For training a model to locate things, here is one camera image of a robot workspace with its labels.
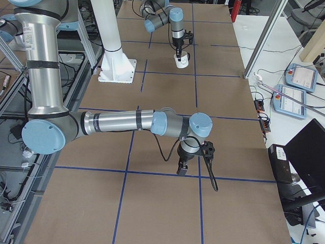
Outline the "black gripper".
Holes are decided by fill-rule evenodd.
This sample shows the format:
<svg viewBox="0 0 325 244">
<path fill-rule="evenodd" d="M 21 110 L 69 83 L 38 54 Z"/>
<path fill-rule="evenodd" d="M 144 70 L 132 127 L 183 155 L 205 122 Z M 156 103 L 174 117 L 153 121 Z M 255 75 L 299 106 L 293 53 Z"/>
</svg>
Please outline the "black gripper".
<svg viewBox="0 0 325 244">
<path fill-rule="evenodd" d="M 195 156 L 200 156 L 200 148 L 189 146 L 185 141 L 181 141 L 177 154 L 179 156 L 177 175 L 186 175 L 188 171 L 187 162 L 193 159 Z"/>
<path fill-rule="evenodd" d="M 176 50 L 176 59 L 177 62 L 181 62 L 182 57 L 182 46 L 184 45 L 184 37 L 181 38 L 174 38 L 172 37 L 173 46 Z"/>
</svg>

